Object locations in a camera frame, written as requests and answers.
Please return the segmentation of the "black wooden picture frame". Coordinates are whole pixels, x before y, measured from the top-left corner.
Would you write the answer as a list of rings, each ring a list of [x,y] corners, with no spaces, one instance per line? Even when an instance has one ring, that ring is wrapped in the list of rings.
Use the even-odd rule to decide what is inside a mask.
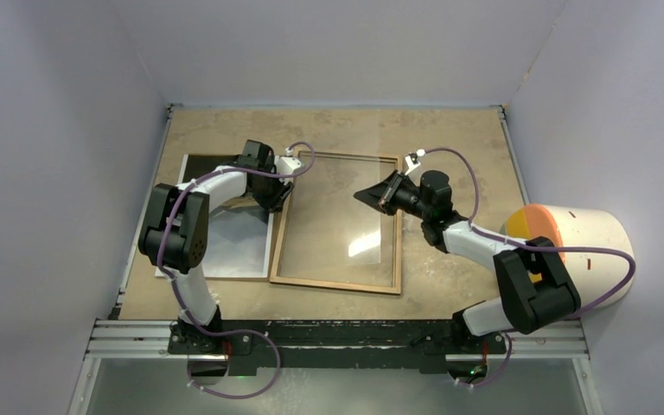
[[[401,157],[332,150],[294,155],[314,164],[293,179],[278,216],[270,282],[400,295],[402,215],[380,214],[354,193],[401,168]]]

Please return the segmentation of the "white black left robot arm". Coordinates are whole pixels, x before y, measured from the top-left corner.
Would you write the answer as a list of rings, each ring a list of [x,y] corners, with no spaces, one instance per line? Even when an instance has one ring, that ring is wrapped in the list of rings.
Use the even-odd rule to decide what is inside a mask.
[[[178,185],[157,184],[150,192],[137,248],[169,282],[179,305],[179,339],[189,340],[203,354],[215,352],[233,335],[255,334],[222,327],[220,307],[201,271],[210,214],[243,195],[270,214],[281,211],[294,188],[292,179],[314,164],[294,156],[295,147],[291,144],[278,155],[270,145],[248,140],[228,163]]]

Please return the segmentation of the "clear acrylic sheet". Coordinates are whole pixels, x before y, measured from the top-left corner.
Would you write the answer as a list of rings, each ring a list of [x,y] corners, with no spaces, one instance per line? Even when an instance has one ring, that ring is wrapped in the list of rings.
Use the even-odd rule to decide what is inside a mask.
[[[399,223],[354,198],[399,166],[380,147],[375,112],[300,110],[289,117],[315,149],[295,179],[278,233],[271,279],[280,284],[397,293]]]

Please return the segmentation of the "grey landscape photo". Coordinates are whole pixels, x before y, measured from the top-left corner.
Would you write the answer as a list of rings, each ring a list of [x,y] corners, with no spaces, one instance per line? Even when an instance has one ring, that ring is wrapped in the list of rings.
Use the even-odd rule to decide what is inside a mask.
[[[206,174],[151,192],[139,251],[159,272],[202,279],[268,276],[274,214],[267,190],[280,182],[272,163],[219,164]]]

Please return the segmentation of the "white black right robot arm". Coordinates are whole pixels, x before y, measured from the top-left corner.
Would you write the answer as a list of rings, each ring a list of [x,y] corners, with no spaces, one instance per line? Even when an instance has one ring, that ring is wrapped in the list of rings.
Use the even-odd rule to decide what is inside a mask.
[[[470,352],[494,332],[533,333],[581,307],[577,287],[548,238],[509,239],[486,233],[455,210],[452,195],[443,172],[426,171],[414,183],[394,171],[355,192],[354,198],[385,215],[405,212],[419,218],[430,246],[495,274],[499,296],[455,314],[450,339],[457,349]]]

